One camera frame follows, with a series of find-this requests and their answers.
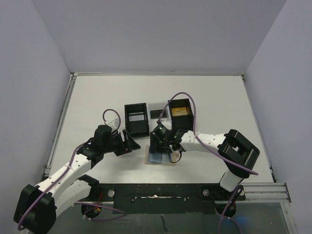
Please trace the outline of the black white card tray organizer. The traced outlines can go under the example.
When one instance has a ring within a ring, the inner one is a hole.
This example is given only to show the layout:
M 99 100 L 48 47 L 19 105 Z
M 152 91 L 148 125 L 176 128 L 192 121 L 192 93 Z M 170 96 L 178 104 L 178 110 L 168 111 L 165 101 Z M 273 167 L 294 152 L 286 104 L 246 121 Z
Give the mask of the black white card tray organizer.
M 189 107 L 189 114 L 172 117 L 171 109 L 175 107 Z M 166 127 L 169 130 L 193 129 L 194 114 L 188 98 L 174 99 L 169 104 L 166 101 L 127 104 L 124 113 L 125 128 L 133 138 L 148 137 L 161 119 L 171 122 L 171 126 Z

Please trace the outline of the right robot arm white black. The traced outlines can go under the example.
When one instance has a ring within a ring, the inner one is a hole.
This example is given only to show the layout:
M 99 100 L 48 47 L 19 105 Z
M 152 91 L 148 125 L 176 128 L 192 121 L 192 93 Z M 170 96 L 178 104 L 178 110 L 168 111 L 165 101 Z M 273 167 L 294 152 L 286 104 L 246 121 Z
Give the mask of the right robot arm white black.
M 201 134 L 191 130 L 169 130 L 159 124 L 151 132 L 151 145 L 157 153 L 171 154 L 175 151 L 206 152 L 222 159 L 227 166 L 217 187 L 218 196 L 229 199 L 234 189 L 254 171 L 260 150 L 238 130 L 224 134 Z

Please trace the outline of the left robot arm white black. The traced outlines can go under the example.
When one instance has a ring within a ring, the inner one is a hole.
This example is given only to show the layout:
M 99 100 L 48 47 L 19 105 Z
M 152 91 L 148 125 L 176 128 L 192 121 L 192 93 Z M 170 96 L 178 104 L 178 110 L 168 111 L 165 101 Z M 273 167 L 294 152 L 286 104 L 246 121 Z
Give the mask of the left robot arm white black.
M 107 153 L 116 156 L 140 149 L 126 129 L 122 132 L 99 125 L 94 136 L 78 145 L 69 162 L 37 185 L 26 185 L 19 196 L 13 220 L 18 230 L 45 234 L 57 218 L 57 199 L 83 174 L 93 169 Z

